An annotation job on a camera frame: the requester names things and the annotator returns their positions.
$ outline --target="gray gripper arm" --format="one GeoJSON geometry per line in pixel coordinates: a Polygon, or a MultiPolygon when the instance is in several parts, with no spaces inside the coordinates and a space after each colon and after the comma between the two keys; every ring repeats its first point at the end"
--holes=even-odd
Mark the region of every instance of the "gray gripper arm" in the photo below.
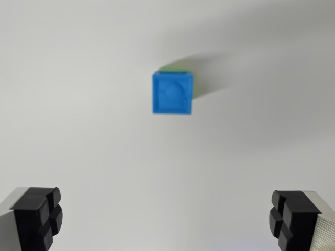
{"type": "Polygon", "coordinates": [[[18,187],[0,203],[0,251],[48,251],[62,225],[56,188],[18,187]]]}
{"type": "Polygon", "coordinates": [[[274,191],[270,229],[282,251],[335,251],[335,212],[314,191],[274,191]]]}

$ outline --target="ribbed metal surface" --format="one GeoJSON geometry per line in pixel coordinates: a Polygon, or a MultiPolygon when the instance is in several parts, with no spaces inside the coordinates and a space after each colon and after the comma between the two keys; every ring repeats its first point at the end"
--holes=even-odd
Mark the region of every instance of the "ribbed metal surface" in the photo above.
{"type": "Polygon", "coordinates": [[[310,251],[335,251],[334,217],[318,216],[310,251]]]}

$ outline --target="white wall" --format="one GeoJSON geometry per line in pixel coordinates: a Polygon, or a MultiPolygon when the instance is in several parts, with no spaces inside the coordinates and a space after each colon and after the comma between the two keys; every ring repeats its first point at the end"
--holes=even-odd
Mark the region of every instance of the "white wall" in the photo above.
{"type": "Polygon", "coordinates": [[[0,0],[0,198],[58,186],[54,251],[278,250],[273,190],[335,208],[334,11],[0,0]],[[153,115],[151,74],[181,59],[193,114],[153,115]]]}

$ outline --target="blue cube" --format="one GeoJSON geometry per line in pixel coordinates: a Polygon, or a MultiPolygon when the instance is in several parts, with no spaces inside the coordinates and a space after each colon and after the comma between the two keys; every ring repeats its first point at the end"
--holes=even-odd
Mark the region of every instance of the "blue cube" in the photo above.
{"type": "Polygon", "coordinates": [[[193,76],[189,71],[157,71],[153,78],[153,113],[191,114],[193,76]]]}

